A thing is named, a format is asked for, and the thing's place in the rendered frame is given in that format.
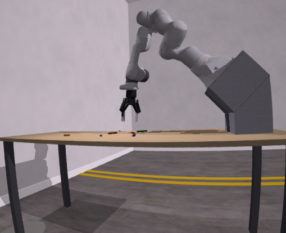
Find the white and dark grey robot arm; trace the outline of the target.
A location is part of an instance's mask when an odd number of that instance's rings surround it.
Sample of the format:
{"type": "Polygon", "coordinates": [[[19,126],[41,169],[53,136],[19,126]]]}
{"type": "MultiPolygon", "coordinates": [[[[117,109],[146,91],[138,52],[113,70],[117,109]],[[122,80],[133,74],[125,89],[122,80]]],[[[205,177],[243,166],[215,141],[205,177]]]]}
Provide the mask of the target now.
{"type": "Polygon", "coordinates": [[[188,28],[180,20],[172,21],[163,9],[158,9],[154,13],[141,10],[137,14],[137,23],[142,26],[138,29],[137,40],[131,50],[126,69],[126,83],[120,85],[123,90],[137,90],[139,89],[138,81],[146,82],[148,80],[149,72],[138,66],[138,59],[141,52],[150,49],[153,32],[164,35],[159,55],[165,60],[181,61],[204,83],[206,88],[235,59],[235,57],[230,59],[225,55],[211,57],[209,54],[201,53],[193,46],[182,47],[181,44],[188,28]]]}

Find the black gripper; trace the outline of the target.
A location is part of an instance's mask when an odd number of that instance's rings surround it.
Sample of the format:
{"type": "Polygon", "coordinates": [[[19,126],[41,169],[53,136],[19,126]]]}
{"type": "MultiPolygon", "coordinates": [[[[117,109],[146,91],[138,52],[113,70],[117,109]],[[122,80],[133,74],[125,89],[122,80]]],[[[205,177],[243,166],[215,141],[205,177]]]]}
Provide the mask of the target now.
{"type": "Polygon", "coordinates": [[[122,102],[121,107],[120,107],[121,121],[122,122],[125,121],[125,110],[127,109],[127,107],[129,105],[132,105],[135,112],[136,112],[135,113],[135,121],[138,122],[139,121],[139,113],[141,112],[141,110],[139,107],[138,100],[135,99],[137,97],[137,91],[136,90],[126,90],[126,97],[127,98],[123,98],[123,102],[122,102]]]}

